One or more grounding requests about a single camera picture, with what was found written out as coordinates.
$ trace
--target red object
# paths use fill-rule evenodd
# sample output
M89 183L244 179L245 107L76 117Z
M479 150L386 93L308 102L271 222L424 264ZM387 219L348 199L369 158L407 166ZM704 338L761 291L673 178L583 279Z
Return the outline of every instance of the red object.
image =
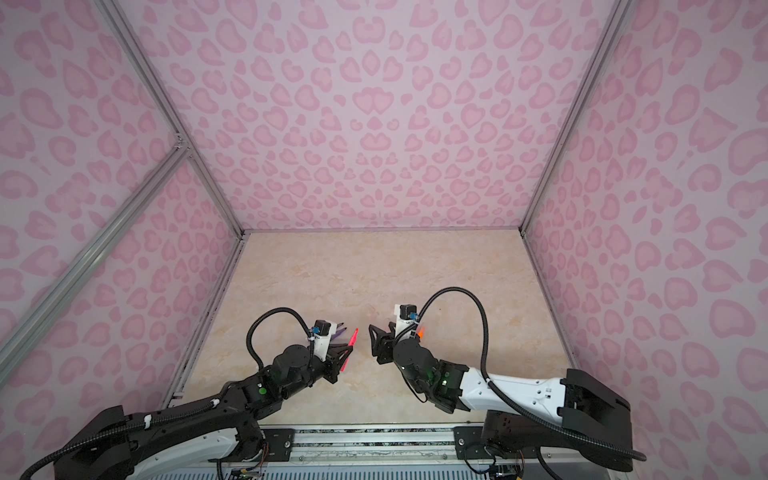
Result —
M359 329L355 329L355 332L352 334L352 338L351 338L351 339L349 339L349 343L348 343L348 345L355 345L355 342L357 341L357 330L359 330ZM348 362L349 362L349 357L347 357L346 361L344 362L344 365L341 367L341 371L342 371L342 372L343 372L343 371L344 371L344 369L346 368L346 364L347 364Z

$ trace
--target cable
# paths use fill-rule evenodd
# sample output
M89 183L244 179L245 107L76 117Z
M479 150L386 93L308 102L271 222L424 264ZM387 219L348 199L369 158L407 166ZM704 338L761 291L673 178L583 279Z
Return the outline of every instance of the cable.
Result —
M229 390L230 386L232 386L232 382L227 382L224 384L224 386L221 388L221 391L217 396L214 397L214 399L221 400L222 397L224 397L224 394ZM205 406L201 406L199 408L196 408L194 410L190 410L186 413L180 413L177 415L168 415L165 417L161 417L158 420L156 420L154 423L152 423L152 426L161 426L165 425L170 422L176 422L178 420L183 420L188 417L199 415L201 413L205 413L208 410L216 408L216 405L218 402L211 402L210 404L206 404ZM40 469L45 467L47 464L51 462L55 462L59 460L64 455L68 455L72 452L76 452L79 449L83 449L85 447L91 446L94 443L99 443L102 440L108 439L115 435L123 435L128 434L131 432L136 432L138 430L146 429L147 426L144 423L144 419L135 419L131 420L130 422L126 422L125 425L121 425L119 427L115 427L113 429L104 430L103 432L99 432L96 435L92 435L90 437L86 437L85 439L78 440L77 442L70 443L69 445L65 445L64 447L60 448L59 450L46 455L45 457L39 459L32 465L30 465L29 468L24 470L24 473L22 473L22 476L19 477L19 480L31 480L32 476Z
M397 345L397 342L400 341L402 337L406 335L406 333L411 332L416 329L416 323L411 323L406 328L404 328L398 335L395 337L395 345Z
M547 462L544 461L544 456L541 455L541 447L536 447L536 456L538 457L538 462L541 463L541 467L551 476L554 480L563 480L560 478L560 475L554 473L554 471L549 468L549 465L547 465Z
M419 400L421 403L427 403L427 402L428 402L428 400L429 400L429 399L428 399L428 398L426 398L426 396L427 396L426 394L424 395L424 396L425 396L425 398L424 398L423 400L422 400L422 399L420 399L420 398L419 398L419 394L417 394L417 393L416 393L416 391L415 391L415 390L413 389L413 387L411 386L411 384L410 384L410 383L408 383L408 379L407 379L406 377L402 377L402 379L406 381L406 385L408 386L408 390L410 390L410 391L411 391L411 393L413 394L413 396L415 396L415 397L416 397L416 399L417 399L417 400Z
M264 313L262 316L256 319L255 322L250 326L248 329L248 334L245 337L245 347L248 349L248 353L250 356L256 360L256 363L259 365L259 370L264 368L264 362L261 361L261 358L256 354L256 350L253 349L253 332L256 331L256 328L267 318L274 315L275 313L290 313L293 315L293 318L299 321L299 324L301 325L301 328L304 330L304 333L306 334L306 338L312 338L312 331L306 326L306 322L304 322L304 319L301 318L301 315L299 315L294 309L290 309L286 306L279 306L277 308L271 309L269 312ZM312 361L312 355L315 351L315 343L310 340L310 362Z
M496 465L496 455L491 455L493 457L493 463L488 465L488 467L485 470L475 470L472 465L469 464L469 460L467 459L467 449L473 445L482 445L482 443L470 443L467 445L464 445L464 463L467 464L470 470L472 470L476 475L485 475L486 473L491 471L491 467L493 465Z
M224 475L221 473L221 459L216 460L216 478L217 480L224 480Z
M482 303L480 303L480 300L478 299L477 296L475 296L474 293L470 292L465 288L461 288L460 286L447 286L446 288L438 290L434 295L432 295L429 298L429 300L427 300L427 303L425 303L424 306L422 307L422 311L419 313L419 321L422 320L424 313L426 312L427 308L429 308L429 306L432 305L432 302L434 302L437 297L447 292L464 293L465 295L469 296L469 298L471 298L473 302L475 302L475 305L478 307L478 310L480 310L480 319L482 321L482 354L480 355L480 373L482 374L483 378L485 379L485 382L488 384L488 387L491 389L491 391L493 391L493 393L495 393L504 403L509 405L513 410L515 410L518 414L525 417L526 419L536 422L539 425L542 425L544 427L547 427L550 430L554 430L555 432L565 437L568 437L569 439L572 439L581 443L586 443L589 445L595 445L597 447L608 450L609 452L623 458L632 458L633 460L639 460L641 462L645 462L647 460L647 457L645 456L645 454L638 452L637 450L626 449L625 447L613 445L609 442L604 442L602 440L594 439L590 436L584 435L583 433L576 432L569 429L564 429L559 425L555 425L552 422L548 422L547 420L544 420L538 415L535 415L534 413L529 412L526 408L520 406L517 402L515 402L514 400L506 396L506 394L504 394L504 392L493 383L490 376L488 375L488 370L485 368L485 364L488 360L488 338L489 338L488 317L485 315L485 309L483 308Z

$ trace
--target pink leopard print backdrop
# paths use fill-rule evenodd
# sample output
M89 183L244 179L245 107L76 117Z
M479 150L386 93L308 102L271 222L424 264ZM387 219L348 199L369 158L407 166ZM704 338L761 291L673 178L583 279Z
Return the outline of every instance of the pink leopard print backdrop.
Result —
M517 226L611 0L122 2L248 228Z
M102 409L160 406L233 242L183 164L0 391L0 478Z
M535 221L645 480L768 478L768 3L643 0Z
M88 0L0 3L0 345L173 139Z

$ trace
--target beige marble floor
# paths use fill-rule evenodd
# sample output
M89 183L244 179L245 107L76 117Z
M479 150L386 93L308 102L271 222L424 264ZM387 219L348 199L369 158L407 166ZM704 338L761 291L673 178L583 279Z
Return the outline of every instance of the beige marble floor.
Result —
M419 308L444 286L463 286L482 301L491 333L488 371L530 378L564 376L568 360L517 230L254 233L186 385L184 401L213 395L228 379L256 371L245 347L250 324L288 306L315 319L360 328L346 371L319 381L263 424L482 421L484 412L448 415L413 398L393 364L370 352L368 325L386 329L395 303ZM482 328L475 304L447 293L423 322L435 358L479 367ZM306 343L286 314L259 326L254 346L265 363Z

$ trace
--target black mounting plate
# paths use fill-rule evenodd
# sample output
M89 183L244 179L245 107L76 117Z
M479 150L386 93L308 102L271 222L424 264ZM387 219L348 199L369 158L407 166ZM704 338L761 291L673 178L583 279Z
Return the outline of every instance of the black mounting plate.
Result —
M261 429L266 437L266 442L270 445L269 455L266 456L267 462L288 462L290 453L293 449L293 429Z
M453 445L456 448L456 458L459 460L490 460L493 458L483 448L482 427L453 427ZM536 450L527 447L521 450L525 458L536 458Z

